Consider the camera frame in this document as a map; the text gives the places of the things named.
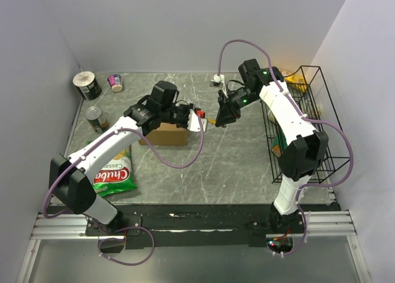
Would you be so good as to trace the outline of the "brown cardboard express box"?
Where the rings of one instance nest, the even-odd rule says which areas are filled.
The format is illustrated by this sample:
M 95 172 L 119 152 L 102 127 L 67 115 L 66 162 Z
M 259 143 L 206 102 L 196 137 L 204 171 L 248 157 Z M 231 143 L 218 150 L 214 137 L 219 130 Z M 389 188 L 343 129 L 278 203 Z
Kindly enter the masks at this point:
M 186 146 L 188 131 L 174 124 L 161 123 L 160 127 L 147 134 L 146 138 L 154 146 Z

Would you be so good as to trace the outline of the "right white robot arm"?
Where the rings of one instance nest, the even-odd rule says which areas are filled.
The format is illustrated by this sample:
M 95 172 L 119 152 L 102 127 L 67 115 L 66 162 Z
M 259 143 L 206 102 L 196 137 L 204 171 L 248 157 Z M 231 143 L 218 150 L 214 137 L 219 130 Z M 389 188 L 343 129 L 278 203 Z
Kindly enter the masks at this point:
M 261 100 L 271 110 L 286 140 L 278 159 L 282 172 L 280 191 L 273 202 L 276 214 L 270 216 L 270 227 L 282 233 L 291 226 L 290 214 L 297 210 L 302 185 L 321 166 L 328 146 L 328 135 L 318 131 L 293 100 L 277 67 L 260 68 L 255 59 L 244 61 L 238 68 L 243 80 L 237 90 L 223 87 L 218 92 L 219 109 L 216 127 L 236 122 L 241 109 Z

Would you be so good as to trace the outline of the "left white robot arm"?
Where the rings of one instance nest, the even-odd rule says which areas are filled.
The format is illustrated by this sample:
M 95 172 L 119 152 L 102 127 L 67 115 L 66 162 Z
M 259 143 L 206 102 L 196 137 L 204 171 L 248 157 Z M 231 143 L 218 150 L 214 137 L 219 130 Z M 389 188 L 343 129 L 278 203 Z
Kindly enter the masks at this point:
M 73 214 L 84 214 L 100 223 L 109 235 L 121 230 L 123 214 L 112 203 L 99 196 L 93 180 L 100 170 L 122 150 L 157 129 L 161 123 L 173 124 L 203 133 L 201 113 L 193 104 L 176 103 L 177 87 L 157 82 L 150 94 L 130 106 L 119 120 L 88 146 L 68 157 L 57 155 L 51 160 L 49 190 L 41 210 L 50 219 L 47 208 L 55 196 Z

